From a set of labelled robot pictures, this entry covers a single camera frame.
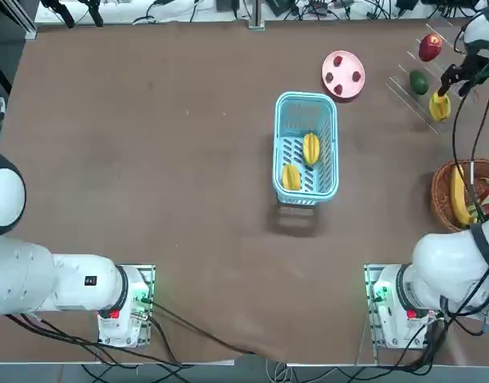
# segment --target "red fruit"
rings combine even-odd
[[[443,40],[438,34],[428,34],[423,38],[418,50],[421,61],[430,61],[436,58],[443,48]]]
[[[333,60],[333,65],[334,66],[340,66],[342,60],[343,60],[343,58],[341,58],[341,56],[336,56]]]

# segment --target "white robotic arm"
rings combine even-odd
[[[98,255],[51,254],[45,247],[0,237],[0,315],[97,311],[99,342],[144,345],[151,287],[135,266]]]
[[[489,221],[483,233],[489,243]],[[425,235],[415,246],[412,264],[387,265],[373,285],[385,345],[404,348],[435,312],[456,312],[488,267],[470,230]],[[463,313],[479,309],[488,299],[489,275]],[[484,319],[488,309],[470,318]],[[411,343],[413,348],[424,344],[425,334],[426,328]]]

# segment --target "table surface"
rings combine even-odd
[[[428,187],[452,156],[450,133],[385,86],[423,33],[423,22],[43,30],[26,44],[0,146],[28,191],[12,236],[154,263],[156,297],[218,337],[279,361],[352,365],[367,312],[363,265],[409,262],[423,234],[442,231]],[[278,208],[270,181],[274,102],[321,92],[321,63],[336,49],[362,60],[366,85],[338,105],[338,193],[300,218]],[[486,91],[462,115],[460,153]],[[489,158],[489,122],[478,155]],[[97,336],[95,314],[47,318]],[[236,356],[161,320],[180,360]],[[0,318],[3,342],[0,361],[93,360]],[[158,334],[144,352],[165,356]],[[359,362],[373,363],[368,329]],[[489,365],[489,333],[452,329],[437,362]]]

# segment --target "green fruit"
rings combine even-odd
[[[409,84],[414,93],[423,95],[428,92],[428,80],[422,72],[413,70],[409,74]]]

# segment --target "robotic arm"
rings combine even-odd
[[[459,39],[465,52],[456,48]],[[463,97],[489,79],[489,7],[462,27],[454,50],[466,56],[460,66],[450,65],[444,72],[439,97],[465,81],[459,90]],[[489,221],[459,233],[425,235],[414,248],[412,264],[387,265],[373,285],[370,295],[384,345],[422,347],[429,319],[437,312],[455,313],[466,301],[462,313],[489,325],[489,275],[474,292],[488,269]]]
[[[457,49],[458,40],[463,42],[465,52]],[[489,78],[489,6],[461,28],[453,49],[466,57],[460,66],[450,65],[441,76],[440,97],[456,82],[466,81],[459,90],[459,96],[463,97],[473,86],[481,85]]]
[[[51,254],[3,236],[26,206],[21,173],[0,154],[0,315],[34,311],[97,311],[99,342],[146,345],[154,268],[115,265],[97,255]]]

